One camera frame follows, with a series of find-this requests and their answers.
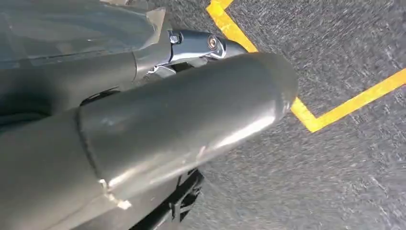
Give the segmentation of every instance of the yellow painted line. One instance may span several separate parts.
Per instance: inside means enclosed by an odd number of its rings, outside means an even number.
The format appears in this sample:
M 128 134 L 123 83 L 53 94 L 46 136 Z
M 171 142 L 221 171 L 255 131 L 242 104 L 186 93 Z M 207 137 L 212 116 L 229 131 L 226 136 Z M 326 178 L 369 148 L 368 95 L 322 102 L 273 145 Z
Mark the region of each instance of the yellow painted line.
M 401 87 L 406 84 L 406 69 L 403 69 L 389 78 L 381 81 L 380 83 L 370 87 L 357 96 L 349 99 L 343 104 L 330 110 L 329 112 L 317 118 L 320 128 L 323 128 L 333 122 L 340 120 L 346 115 L 354 112 L 355 110 L 363 107 L 364 105 L 375 101 L 376 99 L 384 96 L 385 94 Z
M 233 0 L 212 0 L 206 10 L 228 39 L 240 43 L 248 52 L 257 52 L 257 48 L 225 12 L 232 2 Z M 310 132 L 316 132 L 404 84 L 406 84 L 406 69 L 395 73 L 318 118 L 299 98 L 294 101 L 291 111 Z

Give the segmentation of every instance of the asphalt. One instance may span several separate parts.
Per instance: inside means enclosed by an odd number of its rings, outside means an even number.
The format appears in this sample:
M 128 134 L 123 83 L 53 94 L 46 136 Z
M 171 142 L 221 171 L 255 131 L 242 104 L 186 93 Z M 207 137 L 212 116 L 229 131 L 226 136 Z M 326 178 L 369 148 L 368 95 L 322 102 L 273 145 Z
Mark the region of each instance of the asphalt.
M 221 35 L 208 0 L 149 2 L 175 27 Z M 316 116 L 406 68 L 404 0 L 235 0 L 226 12 L 293 64 Z M 406 229 L 406 86 L 315 133 L 290 113 L 201 170 L 183 229 Z

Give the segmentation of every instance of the black plastic part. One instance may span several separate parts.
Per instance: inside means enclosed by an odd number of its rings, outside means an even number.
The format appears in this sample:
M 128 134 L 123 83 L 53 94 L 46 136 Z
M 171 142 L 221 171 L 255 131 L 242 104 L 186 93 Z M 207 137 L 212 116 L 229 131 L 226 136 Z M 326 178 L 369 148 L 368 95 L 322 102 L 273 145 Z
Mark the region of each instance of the black plastic part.
M 97 93 L 129 87 L 136 74 L 133 54 L 122 53 L 44 66 L 0 70 L 2 115 L 56 114 Z
M 181 207 L 190 207 L 194 204 L 202 181 L 202 174 L 194 171 L 173 194 L 130 230 L 177 229 L 176 226 L 188 213 L 188 211 L 182 212 Z

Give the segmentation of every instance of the bolt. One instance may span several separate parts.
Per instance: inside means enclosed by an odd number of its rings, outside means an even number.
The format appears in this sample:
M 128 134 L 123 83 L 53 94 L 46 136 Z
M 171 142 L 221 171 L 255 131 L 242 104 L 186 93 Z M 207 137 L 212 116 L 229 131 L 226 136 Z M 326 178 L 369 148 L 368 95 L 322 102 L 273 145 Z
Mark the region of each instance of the bolt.
M 178 35 L 171 35 L 169 36 L 169 40 L 172 44 L 177 44 L 180 42 L 179 36 Z
M 215 50 L 217 48 L 217 38 L 214 35 L 210 35 L 207 39 L 207 44 L 211 50 Z

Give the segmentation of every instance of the asphalt pavement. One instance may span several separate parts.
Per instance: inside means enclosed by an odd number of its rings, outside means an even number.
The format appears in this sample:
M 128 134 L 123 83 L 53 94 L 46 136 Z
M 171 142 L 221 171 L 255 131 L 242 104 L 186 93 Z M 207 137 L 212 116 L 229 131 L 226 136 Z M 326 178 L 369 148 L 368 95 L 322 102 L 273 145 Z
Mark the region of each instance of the asphalt pavement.
M 209 0 L 149 2 L 175 27 L 221 35 Z M 315 116 L 406 68 L 404 0 L 235 0 L 226 12 L 293 64 Z M 406 229 L 406 86 L 314 133 L 290 113 L 201 170 L 184 229 Z

